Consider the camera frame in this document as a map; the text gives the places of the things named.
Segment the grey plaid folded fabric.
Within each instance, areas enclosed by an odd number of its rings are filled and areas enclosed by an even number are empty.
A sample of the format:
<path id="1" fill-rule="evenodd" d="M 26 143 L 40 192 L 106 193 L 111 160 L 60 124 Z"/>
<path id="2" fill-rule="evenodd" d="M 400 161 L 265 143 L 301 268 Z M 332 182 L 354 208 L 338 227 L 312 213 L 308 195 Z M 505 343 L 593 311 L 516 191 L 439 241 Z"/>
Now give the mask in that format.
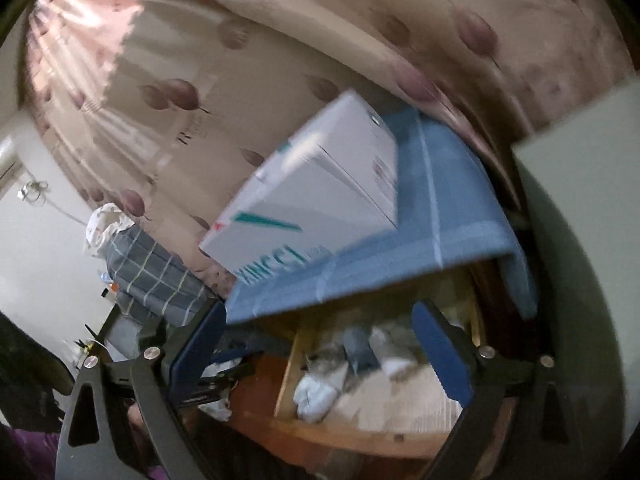
<path id="1" fill-rule="evenodd" d="M 104 259 L 117 285 L 120 312 L 140 324 L 162 318 L 172 326 L 186 325 L 213 297 L 179 257 L 138 226 L 116 233 Z"/>

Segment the blue checked table cloth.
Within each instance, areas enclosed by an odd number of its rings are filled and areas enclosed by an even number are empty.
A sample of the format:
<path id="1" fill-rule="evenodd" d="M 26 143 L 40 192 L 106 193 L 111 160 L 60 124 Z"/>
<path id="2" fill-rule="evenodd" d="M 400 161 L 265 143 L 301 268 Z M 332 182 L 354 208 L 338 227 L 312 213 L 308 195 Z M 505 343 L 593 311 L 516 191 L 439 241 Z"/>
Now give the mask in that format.
<path id="1" fill-rule="evenodd" d="M 226 301 L 229 324 L 491 259 L 520 315 L 536 314 L 525 254 L 478 158 L 448 127 L 414 108 L 384 120 L 398 143 L 397 229 L 271 281 L 236 284 Z"/>

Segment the wooden drawer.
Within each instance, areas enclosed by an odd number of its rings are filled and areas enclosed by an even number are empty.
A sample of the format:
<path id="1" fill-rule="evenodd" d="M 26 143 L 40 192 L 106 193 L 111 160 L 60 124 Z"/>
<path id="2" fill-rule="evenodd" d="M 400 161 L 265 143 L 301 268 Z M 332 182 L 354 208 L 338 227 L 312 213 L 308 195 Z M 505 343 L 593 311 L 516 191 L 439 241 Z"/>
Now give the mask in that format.
<path id="1" fill-rule="evenodd" d="M 486 340 L 477 287 L 463 269 L 426 276 L 377 292 L 261 318 L 259 327 L 284 338 L 283 358 L 262 356 L 256 372 L 232 393 L 232 425 L 286 460 L 301 462 L 311 445 L 390 458 L 432 458 L 454 428 L 463 408 L 442 388 L 411 328 L 413 305 L 434 302 L 450 323 L 458 324 L 479 346 Z M 347 366 L 344 387 L 329 411 L 313 422 L 303 379 L 311 360 L 337 344 L 351 327 L 370 328 L 373 341 L 384 337 L 408 350 L 416 365 L 389 378 L 392 358 L 357 378 Z"/>

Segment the grey cushioned stool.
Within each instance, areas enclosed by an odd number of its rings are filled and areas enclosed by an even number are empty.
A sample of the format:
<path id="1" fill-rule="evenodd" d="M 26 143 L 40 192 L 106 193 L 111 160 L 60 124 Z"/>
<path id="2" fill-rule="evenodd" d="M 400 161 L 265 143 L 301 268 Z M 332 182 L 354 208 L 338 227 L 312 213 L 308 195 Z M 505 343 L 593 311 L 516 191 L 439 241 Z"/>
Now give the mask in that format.
<path id="1" fill-rule="evenodd" d="M 639 422 L 639 81 L 514 150 L 548 272 L 556 369 L 587 455 Z"/>

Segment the white XINCCI shoe box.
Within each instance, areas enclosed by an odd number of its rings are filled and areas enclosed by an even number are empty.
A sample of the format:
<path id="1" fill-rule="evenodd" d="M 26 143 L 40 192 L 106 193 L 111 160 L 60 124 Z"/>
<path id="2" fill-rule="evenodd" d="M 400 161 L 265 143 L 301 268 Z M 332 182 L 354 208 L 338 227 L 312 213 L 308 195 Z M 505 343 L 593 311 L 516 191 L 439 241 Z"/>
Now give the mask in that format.
<path id="1" fill-rule="evenodd" d="M 397 166 L 393 133 L 346 91 L 247 179 L 201 251 L 255 285 L 396 229 Z"/>

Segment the white grey socks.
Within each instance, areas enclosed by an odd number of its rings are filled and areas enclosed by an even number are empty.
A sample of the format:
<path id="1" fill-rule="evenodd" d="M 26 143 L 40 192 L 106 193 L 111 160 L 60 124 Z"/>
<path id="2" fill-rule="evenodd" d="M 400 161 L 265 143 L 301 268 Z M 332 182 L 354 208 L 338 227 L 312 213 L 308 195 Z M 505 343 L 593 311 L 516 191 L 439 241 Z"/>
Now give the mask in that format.
<path id="1" fill-rule="evenodd" d="M 326 335 L 324 344 L 307 353 L 293 402 L 296 416 L 318 424 L 346 393 L 372 377 L 393 384 L 410 377 L 420 365 L 416 335 L 406 324 L 351 325 Z"/>

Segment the white plastic bag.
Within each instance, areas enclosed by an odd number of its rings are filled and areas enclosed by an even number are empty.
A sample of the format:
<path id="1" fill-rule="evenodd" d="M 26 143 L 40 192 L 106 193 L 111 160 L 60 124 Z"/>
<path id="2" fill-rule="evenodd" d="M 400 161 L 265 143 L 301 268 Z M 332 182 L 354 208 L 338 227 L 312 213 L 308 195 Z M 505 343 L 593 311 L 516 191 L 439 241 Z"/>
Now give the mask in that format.
<path id="1" fill-rule="evenodd" d="M 105 247 L 119 232 L 127 231 L 134 222 L 115 203 L 107 203 L 91 214 L 86 225 L 84 251 L 101 258 Z"/>

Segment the beige leaf print curtain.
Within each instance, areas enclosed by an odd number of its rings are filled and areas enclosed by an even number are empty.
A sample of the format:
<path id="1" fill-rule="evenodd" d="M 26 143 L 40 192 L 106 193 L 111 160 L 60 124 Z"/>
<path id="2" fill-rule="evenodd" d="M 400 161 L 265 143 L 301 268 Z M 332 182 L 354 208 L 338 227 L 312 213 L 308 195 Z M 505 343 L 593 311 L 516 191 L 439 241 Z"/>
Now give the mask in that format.
<path id="1" fill-rule="evenodd" d="M 206 229 L 343 91 L 453 128 L 514 210 L 512 145 L 633 74 L 605 0 L 36 0 L 23 80 L 80 195 L 228 295 Z"/>

